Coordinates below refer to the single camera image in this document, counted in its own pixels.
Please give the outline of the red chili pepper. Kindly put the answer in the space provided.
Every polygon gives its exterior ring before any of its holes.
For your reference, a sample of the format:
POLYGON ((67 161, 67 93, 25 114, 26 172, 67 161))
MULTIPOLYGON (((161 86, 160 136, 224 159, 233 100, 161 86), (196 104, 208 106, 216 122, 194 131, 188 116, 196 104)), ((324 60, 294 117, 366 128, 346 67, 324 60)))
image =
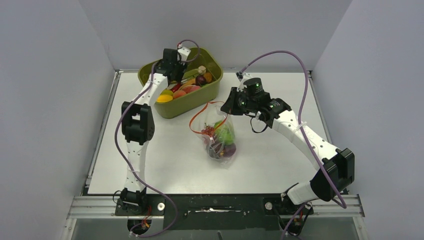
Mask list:
POLYGON ((172 91, 173 93, 175 93, 176 91, 178 91, 178 90, 181 88, 181 86, 182 86, 182 84, 181 84, 181 83, 177 83, 176 85, 174 85, 174 86, 171 88, 171 91, 172 91))

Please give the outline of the clear zip top bag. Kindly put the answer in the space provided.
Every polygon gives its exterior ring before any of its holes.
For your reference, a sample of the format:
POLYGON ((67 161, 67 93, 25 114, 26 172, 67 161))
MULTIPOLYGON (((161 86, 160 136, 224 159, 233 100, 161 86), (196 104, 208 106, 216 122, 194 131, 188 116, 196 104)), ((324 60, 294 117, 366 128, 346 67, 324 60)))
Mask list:
MULTIPOLYGON (((222 143, 220 142, 216 137, 214 137, 214 141, 210 141, 207 137, 204 137, 201 133, 201 130, 204 128, 204 125, 211 125, 214 126, 215 122, 221 121, 221 125, 225 122, 225 121, 230 121, 233 125, 234 128, 234 124, 231 118, 231 115, 224 113, 220 110, 221 106, 224 104, 223 101, 209 101, 207 102, 201 109, 200 111, 198 111, 189 121, 188 126, 189 129, 191 130, 192 133, 194 133, 202 142, 202 146, 204 151, 206 152, 207 156, 208 152, 207 152, 207 147, 210 144, 213 143, 222 143)), ((223 168, 229 168, 235 157, 236 157, 236 153, 237 153, 237 144, 236 144, 236 152, 232 157, 223 157, 221 159, 212 159, 211 157, 209 157, 209 159, 211 159, 211 161, 213 161, 216 165, 220 165, 223 168)))

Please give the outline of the green cabbage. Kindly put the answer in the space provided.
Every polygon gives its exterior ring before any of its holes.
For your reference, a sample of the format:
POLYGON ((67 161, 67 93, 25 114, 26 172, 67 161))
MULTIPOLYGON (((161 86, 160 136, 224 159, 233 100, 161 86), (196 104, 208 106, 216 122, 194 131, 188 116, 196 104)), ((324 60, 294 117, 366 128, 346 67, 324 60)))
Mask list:
POLYGON ((225 145, 232 145, 235 142, 235 130, 233 124, 226 120, 223 124, 217 121, 214 124, 214 136, 225 145))

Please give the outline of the red grape bunch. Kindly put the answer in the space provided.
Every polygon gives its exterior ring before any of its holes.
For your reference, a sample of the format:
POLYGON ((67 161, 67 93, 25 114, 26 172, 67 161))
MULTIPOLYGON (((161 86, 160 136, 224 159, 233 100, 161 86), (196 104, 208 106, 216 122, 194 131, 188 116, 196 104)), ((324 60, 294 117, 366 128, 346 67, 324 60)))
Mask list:
POLYGON ((202 136, 208 138, 210 141, 215 141, 215 128, 213 125, 204 125, 204 128, 200 131, 202 136))

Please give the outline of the purple red onion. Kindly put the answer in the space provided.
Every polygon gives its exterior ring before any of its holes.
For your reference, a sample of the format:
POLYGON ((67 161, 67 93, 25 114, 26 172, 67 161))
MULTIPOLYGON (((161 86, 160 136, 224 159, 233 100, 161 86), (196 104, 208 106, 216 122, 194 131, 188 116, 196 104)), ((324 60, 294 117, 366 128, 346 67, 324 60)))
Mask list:
POLYGON ((230 158, 235 154, 236 150, 237 150, 237 146, 235 143, 225 145, 222 150, 222 156, 224 158, 230 158))

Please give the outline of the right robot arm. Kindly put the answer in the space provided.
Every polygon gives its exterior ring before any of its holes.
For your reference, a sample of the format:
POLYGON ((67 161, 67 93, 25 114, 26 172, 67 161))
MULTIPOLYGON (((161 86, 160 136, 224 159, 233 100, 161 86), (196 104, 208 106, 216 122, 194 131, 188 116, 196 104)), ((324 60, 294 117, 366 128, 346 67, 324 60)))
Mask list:
POLYGON ((301 204, 313 200, 330 202, 355 179, 355 155, 332 145, 301 121, 280 98, 272 98, 258 77, 232 87, 221 111, 234 116, 253 117, 286 137, 317 170, 307 182, 290 187, 281 199, 282 209, 295 213, 301 204))

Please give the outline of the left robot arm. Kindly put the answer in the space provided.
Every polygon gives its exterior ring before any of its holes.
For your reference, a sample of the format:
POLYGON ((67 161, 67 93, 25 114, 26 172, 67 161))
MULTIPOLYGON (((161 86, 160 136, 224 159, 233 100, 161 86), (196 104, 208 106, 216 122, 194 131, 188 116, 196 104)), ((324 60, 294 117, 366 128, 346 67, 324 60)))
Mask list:
POLYGON ((182 80, 190 53, 187 47, 164 49, 162 59, 152 64, 141 92, 121 106, 116 131, 122 132, 127 147, 126 152, 118 150, 127 164, 124 187, 119 195, 122 208, 142 212, 147 207, 148 186, 144 174, 147 147, 155 133, 152 105, 170 82, 182 80))

